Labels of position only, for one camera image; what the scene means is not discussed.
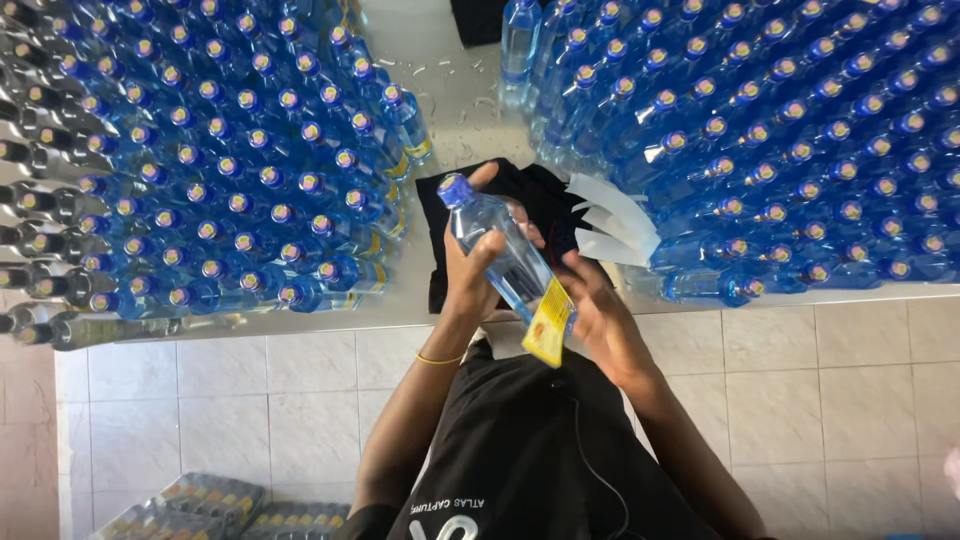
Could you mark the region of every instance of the bangle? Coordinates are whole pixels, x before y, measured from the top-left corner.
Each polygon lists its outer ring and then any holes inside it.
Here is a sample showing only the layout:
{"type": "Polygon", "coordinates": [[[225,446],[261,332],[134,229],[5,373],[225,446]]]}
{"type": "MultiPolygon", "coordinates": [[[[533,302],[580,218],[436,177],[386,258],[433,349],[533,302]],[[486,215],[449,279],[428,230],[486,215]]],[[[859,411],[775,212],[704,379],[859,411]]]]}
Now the bangle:
{"type": "Polygon", "coordinates": [[[420,351],[417,351],[417,360],[420,360],[420,361],[422,361],[422,362],[426,362],[426,363],[428,363],[428,364],[438,365],[438,366],[439,366],[439,365],[444,365],[444,364],[452,364],[453,362],[459,362],[459,361],[461,361],[461,360],[463,360],[463,359],[464,359],[464,356],[463,356],[463,355],[459,355],[459,356],[457,356],[456,358],[452,358],[452,359],[450,359],[450,360],[442,360],[442,361],[428,360],[428,359],[426,359],[426,358],[424,358],[423,356],[420,355],[420,351]]]}

